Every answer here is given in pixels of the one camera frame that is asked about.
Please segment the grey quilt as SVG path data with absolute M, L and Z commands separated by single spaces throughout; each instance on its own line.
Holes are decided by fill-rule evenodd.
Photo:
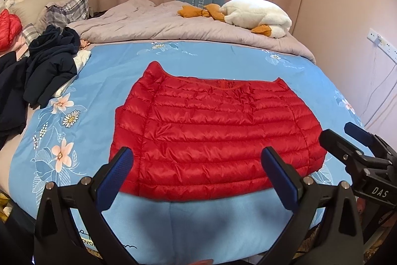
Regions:
M 313 53 L 290 33 L 274 39 L 209 17 L 183 18 L 181 1 L 155 5 L 150 0 L 128 0 L 100 17 L 70 23 L 91 43 L 132 40 L 200 40 L 239 44 L 273 52 L 294 54 L 316 62 Z

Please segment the dark navy clothes pile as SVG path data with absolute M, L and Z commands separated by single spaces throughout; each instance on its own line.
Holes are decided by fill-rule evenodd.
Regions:
M 46 27 L 20 60 L 15 52 L 1 57 L 1 146 L 23 132 L 28 106 L 44 108 L 53 94 L 77 75 L 74 61 L 79 34 L 70 27 Z

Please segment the beige pillow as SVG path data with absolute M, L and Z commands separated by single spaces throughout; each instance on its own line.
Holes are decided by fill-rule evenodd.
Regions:
M 49 3 L 54 3 L 62 0 L 24 0 L 16 3 L 10 7 L 9 12 L 17 15 L 25 27 L 27 24 L 36 23 L 39 14 Z

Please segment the folded red down jacket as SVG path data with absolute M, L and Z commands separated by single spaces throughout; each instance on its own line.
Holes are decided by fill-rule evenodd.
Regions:
M 0 14 L 0 52 L 9 50 L 21 32 L 20 18 L 4 9 Z

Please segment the white plush goose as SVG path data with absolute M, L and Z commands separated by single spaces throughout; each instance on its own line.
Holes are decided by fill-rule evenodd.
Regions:
M 203 8 L 184 5 L 178 14 L 183 18 L 211 17 L 269 38 L 286 36 L 292 26 L 288 14 L 267 0 L 231 0 L 223 5 L 210 3 Z

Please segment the plaid pillow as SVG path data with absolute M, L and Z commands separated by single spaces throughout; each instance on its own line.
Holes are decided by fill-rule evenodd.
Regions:
M 48 3 L 38 16 L 35 28 L 39 34 L 48 25 L 63 29 L 70 23 L 88 19 L 90 12 L 89 0 L 62 0 Z

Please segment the white wall power strip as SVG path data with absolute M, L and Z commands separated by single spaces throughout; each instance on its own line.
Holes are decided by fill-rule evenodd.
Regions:
M 394 45 L 372 28 L 369 29 L 367 39 L 382 50 L 395 64 L 397 64 L 397 49 Z

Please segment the red down jacket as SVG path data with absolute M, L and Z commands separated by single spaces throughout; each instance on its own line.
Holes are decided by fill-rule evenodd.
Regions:
M 110 148 L 133 153 L 121 191 L 182 202 L 265 190 L 261 152 L 272 147 L 301 176 L 326 152 L 321 125 L 282 79 L 240 81 L 179 77 L 150 63 L 115 111 Z
M 0 14 L 0 52 L 9 50 L 21 32 L 20 18 L 4 9 Z

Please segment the blue floral bed sheet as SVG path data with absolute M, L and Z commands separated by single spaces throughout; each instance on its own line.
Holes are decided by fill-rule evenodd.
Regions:
M 94 175 L 121 147 L 133 167 L 104 217 L 144 264 L 223 263 L 270 248 L 291 217 L 261 166 L 267 146 L 320 184 L 349 180 L 318 143 L 360 123 L 310 60 L 213 42 L 96 46 L 34 112 L 9 193 L 36 216 L 44 187 Z

